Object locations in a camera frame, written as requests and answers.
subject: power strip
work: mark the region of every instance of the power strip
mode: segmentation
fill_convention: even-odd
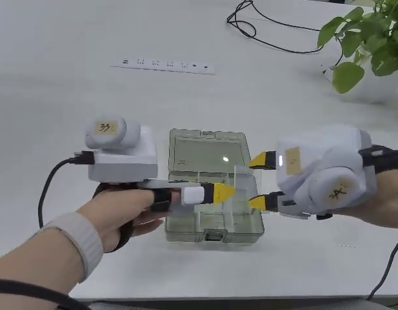
[[[120,61],[120,63],[116,63],[111,67],[196,74],[215,74],[215,70],[212,65],[196,61],[167,61],[147,58],[124,58],[122,61]]]

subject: transparent container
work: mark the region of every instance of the transparent container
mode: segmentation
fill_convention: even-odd
[[[196,205],[193,213],[167,217],[171,242],[254,243],[264,233],[261,212],[248,200],[258,181],[245,167],[250,155],[243,133],[178,130],[170,132],[169,180],[221,182],[235,187],[223,203]]]

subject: white fingertip pad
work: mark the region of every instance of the white fingertip pad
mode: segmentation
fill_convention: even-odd
[[[204,200],[204,188],[201,186],[185,187],[181,190],[182,205],[198,205]]]

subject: black cable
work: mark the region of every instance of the black cable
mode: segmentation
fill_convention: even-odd
[[[60,161],[50,172],[48,175],[45,185],[43,188],[43,191],[41,193],[41,197],[39,198],[38,202],[38,224],[39,228],[43,228],[44,226],[44,220],[43,220],[43,205],[44,205],[44,199],[46,196],[46,192],[48,191],[48,188],[50,187],[52,178],[54,177],[54,174],[63,166],[66,165],[67,163],[73,163],[74,165],[93,165],[95,163],[95,158],[94,158],[94,153],[90,150],[82,150],[81,152],[76,152],[74,157],[68,158],[66,160]]]
[[[383,283],[385,283],[386,277],[388,276],[388,273],[391,270],[391,266],[392,266],[392,262],[393,259],[395,258],[395,255],[398,252],[398,242],[395,245],[395,247],[393,248],[391,255],[390,255],[390,259],[388,260],[388,264],[386,265],[385,268],[385,272],[382,275],[381,280],[379,281],[379,283],[374,287],[374,289],[372,290],[372,292],[368,295],[368,298],[366,300],[371,300],[373,298],[373,296],[375,295],[375,293],[381,288],[381,286],[383,285]]]
[[[46,196],[46,192],[48,191],[48,188],[50,187],[52,178],[54,177],[54,174],[63,166],[66,165],[67,163],[74,163],[75,158],[68,158],[67,160],[60,161],[50,172],[48,175],[45,185],[43,188],[43,191],[41,193],[41,197],[39,198],[38,202],[38,224],[39,228],[43,228],[44,226],[44,220],[43,220],[43,205],[44,205],[44,199]]]
[[[280,22],[280,21],[276,21],[276,20],[274,20],[274,19],[272,19],[272,18],[269,18],[269,17],[265,16],[264,14],[262,14],[262,13],[256,8],[256,6],[254,5],[253,0],[244,0],[243,2],[239,3],[239,5],[237,5],[235,11],[227,17],[226,22],[227,22],[229,25],[232,25],[233,27],[235,27],[236,29],[238,29],[238,31],[240,31],[240,32],[241,32],[243,35],[245,35],[246,37],[248,37],[248,38],[250,38],[250,39],[253,39],[253,40],[255,40],[255,41],[258,41],[258,42],[260,42],[260,43],[262,43],[262,44],[268,45],[269,47],[273,47],[273,48],[276,48],[276,49],[278,49],[278,50],[282,50],[282,51],[284,51],[284,52],[289,52],[289,53],[292,53],[292,54],[314,54],[314,53],[316,53],[316,52],[322,50],[323,46],[322,46],[321,48],[316,49],[316,50],[308,50],[308,51],[290,50],[290,49],[288,49],[288,48],[279,47],[279,46],[277,46],[277,45],[274,45],[274,44],[271,44],[271,43],[268,43],[268,42],[266,42],[266,41],[263,41],[263,40],[260,40],[260,39],[256,38],[256,34],[257,34],[256,27],[254,27],[254,26],[253,26],[251,23],[249,23],[248,21],[237,20],[237,13],[239,13],[241,10],[247,8],[248,6],[252,6],[252,7],[256,10],[256,12],[257,12],[259,15],[261,15],[261,16],[263,16],[264,18],[266,18],[267,20],[272,21],[272,22],[274,22],[274,23],[277,23],[277,24],[279,24],[279,25],[288,26],[288,27],[292,27],[292,28],[298,28],[298,29],[311,30],[311,31],[316,31],[316,32],[320,31],[319,29],[314,29],[314,28],[309,28],[309,27],[303,27],[303,26],[296,26],[296,25],[291,25],[291,24],[287,24],[287,23],[282,23],[282,22]],[[239,26],[239,24],[246,24],[246,25],[250,26],[250,27],[252,28],[252,30],[253,30],[253,34],[249,34],[247,31],[243,30],[243,29]]]
[[[48,300],[49,302],[60,305],[66,310],[91,310],[86,305],[68,295],[35,284],[19,281],[0,279],[0,293]]]
[[[396,304],[393,305],[387,305],[388,308],[392,308],[392,307],[396,307],[398,305],[398,302]]]

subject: number label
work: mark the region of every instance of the number label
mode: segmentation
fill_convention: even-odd
[[[94,133],[95,134],[107,134],[115,135],[117,134],[119,124],[117,121],[98,121],[95,124]]]

